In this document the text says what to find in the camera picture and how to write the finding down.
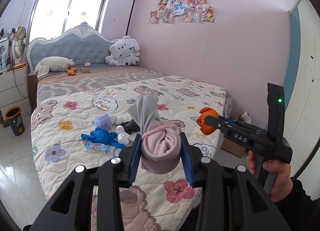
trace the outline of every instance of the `electric fan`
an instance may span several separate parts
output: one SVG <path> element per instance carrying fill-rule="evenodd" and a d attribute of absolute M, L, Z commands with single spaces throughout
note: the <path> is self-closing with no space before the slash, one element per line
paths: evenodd
<path fill-rule="evenodd" d="M 26 45 L 26 28 L 19 26 L 17 31 L 14 33 L 12 42 L 12 60 L 15 63 L 13 70 L 24 67 L 27 63 L 20 63 L 25 45 Z"/>

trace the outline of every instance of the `human hand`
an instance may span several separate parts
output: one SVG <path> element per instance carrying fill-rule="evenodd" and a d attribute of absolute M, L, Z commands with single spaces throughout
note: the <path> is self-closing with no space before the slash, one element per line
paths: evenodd
<path fill-rule="evenodd" d="M 249 151 L 245 159 L 249 166 L 249 171 L 252 175 L 256 171 L 256 162 L 254 160 L 254 153 Z M 292 190 L 293 183 L 290 179 L 291 165 L 286 164 L 277 159 L 265 161 L 262 167 L 268 172 L 277 172 L 277 178 L 270 193 L 272 202 L 276 203 L 284 199 Z"/>

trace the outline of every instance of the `black sleeve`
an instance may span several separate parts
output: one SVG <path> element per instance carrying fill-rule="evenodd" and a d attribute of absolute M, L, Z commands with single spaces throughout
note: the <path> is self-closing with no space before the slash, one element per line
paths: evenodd
<path fill-rule="evenodd" d="M 291 178 L 292 191 L 276 203 L 292 231 L 320 230 L 320 199 L 312 200 L 303 190 L 301 181 Z"/>

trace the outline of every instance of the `bottle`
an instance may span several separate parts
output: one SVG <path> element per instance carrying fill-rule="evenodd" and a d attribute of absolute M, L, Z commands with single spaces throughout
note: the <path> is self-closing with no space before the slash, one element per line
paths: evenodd
<path fill-rule="evenodd" d="M 7 51 L 3 51 L 1 55 L 1 64 L 2 64 L 2 69 L 5 69 L 7 67 Z"/>
<path fill-rule="evenodd" d="M 88 149 L 110 151 L 110 148 L 108 145 L 104 145 L 103 143 L 93 143 L 91 141 L 87 141 L 87 143 L 84 145 L 84 147 L 88 148 Z"/>

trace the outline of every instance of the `bed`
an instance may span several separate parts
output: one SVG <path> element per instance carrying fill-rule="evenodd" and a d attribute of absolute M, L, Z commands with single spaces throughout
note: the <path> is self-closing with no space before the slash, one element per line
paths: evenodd
<path fill-rule="evenodd" d="M 214 157 L 219 131 L 205 136 L 195 121 L 199 110 L 206 106 L 223 115 L 226 90 L 180 76 L 164 76 L 139 66 L 109 67 L 104 64 L 104 57 L 109 55 L 111 44 L 112 41 L 84 23 L 57 39 L 37 38 L 28 46 L 31 72 L 47 56 L 73 58 L 78 68 L 84 62 L 92 63 L 89 74 L 52 74 L 38 84 L 37 108 L 31 116 L 31 139 L 35 166 L 47 199 L 76 166 L 96 167 L 119 154 L 120 149 L 114 146 L 106 152 L 87 149 L 80 135 L 94 130 L 93 120 L 106 111 L 130 121 L 127 109 L 139 95 L 157 96 L 162 120 L 175 123 L 186 134 L 190 145 Z M 132 141 L 137 133 L 131 134 Z M 95 189 L 92 200 L 93 231 L 97 192 Z M 179 230 L 200 194 L 201 189 L 193 189 L 186 182 L 181 162 L 163 175 L 139 167 L 133 186 L 120 191 L 125 230 Z"/>

